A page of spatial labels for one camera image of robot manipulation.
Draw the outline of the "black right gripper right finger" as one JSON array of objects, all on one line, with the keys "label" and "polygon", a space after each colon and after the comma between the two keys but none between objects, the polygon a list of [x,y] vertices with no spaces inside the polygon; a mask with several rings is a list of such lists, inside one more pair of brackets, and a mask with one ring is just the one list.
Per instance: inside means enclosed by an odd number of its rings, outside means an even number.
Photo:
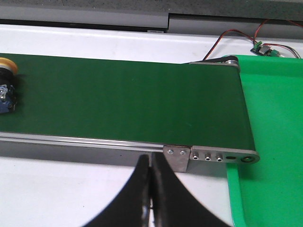
[{"label": "black right gripper right finger", "polygon": [[151,198],[156,227],[227,227],[177,178],[165,156],[151,156]]}]

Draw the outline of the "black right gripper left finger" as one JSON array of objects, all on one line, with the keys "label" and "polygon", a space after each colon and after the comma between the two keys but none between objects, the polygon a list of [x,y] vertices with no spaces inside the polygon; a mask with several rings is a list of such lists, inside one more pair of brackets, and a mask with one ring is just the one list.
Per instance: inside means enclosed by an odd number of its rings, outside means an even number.
[{"label": "black right gripper left finger", "polygon": [[117,196],[86,227],[147,227],[150,215],[149,157],[141,155]]}]

